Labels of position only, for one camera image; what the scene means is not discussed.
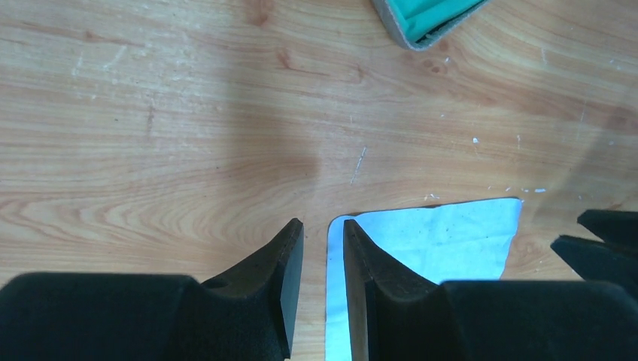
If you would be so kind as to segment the light blue lens cloth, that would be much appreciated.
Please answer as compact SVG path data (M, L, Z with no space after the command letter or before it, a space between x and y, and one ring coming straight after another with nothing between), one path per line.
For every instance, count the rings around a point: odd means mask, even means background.
M504 272L522 207L520 199L500 198L371 211L353 219L380 248L436 284L496 280ZM351 359L343 257L349 218L335 218L327 231L327 360Z

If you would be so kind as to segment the grey glasses case green lining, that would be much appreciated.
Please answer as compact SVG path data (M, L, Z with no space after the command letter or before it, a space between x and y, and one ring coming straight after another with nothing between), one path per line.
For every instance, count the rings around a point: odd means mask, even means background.
M372 0L390 38L400 47L416 52L441 41L487 3L486 0Z

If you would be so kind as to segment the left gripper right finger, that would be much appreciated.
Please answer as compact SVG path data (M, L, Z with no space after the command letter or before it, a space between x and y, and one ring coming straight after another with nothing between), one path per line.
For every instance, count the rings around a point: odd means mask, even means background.
M435 284L343 229L354 360L635 360L637 303L584 281Z

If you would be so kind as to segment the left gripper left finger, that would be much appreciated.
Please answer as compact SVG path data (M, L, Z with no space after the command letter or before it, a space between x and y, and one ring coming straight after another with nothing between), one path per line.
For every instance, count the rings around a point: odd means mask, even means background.
M189 275L32 272L1 290L3 360L286 360L304 227L204 282Z

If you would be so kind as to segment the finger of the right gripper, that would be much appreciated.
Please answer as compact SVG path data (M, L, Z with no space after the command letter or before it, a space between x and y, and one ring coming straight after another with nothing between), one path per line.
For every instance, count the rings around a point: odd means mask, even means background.
M637 246L636 211L586 210L577 222L606 243Z
M551 249L586 281L605 281L637 297L637 240L608 238L593 241L562 235Z

